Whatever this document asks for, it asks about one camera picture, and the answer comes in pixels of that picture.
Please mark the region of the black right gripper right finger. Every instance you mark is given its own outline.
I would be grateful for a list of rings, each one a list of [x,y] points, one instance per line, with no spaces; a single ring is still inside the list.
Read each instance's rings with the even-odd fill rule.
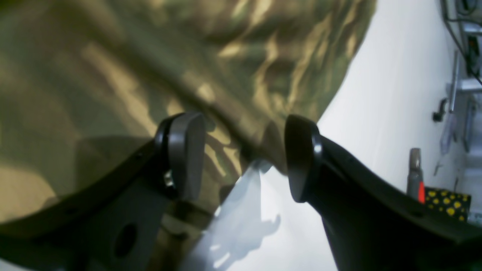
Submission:
[[[481,228],[396,189],[314,121],[289,115],[284,138],[291,196],[321,216],[337,270],[481,270]]]

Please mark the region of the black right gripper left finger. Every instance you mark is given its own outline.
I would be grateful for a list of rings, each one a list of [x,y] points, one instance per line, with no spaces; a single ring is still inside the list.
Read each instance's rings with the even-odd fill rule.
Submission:
[[[164,119],[93,185],[1,224],[1,260],[27,271],[144,271],[167,206],[200,194],[205,136],[200,112]]]

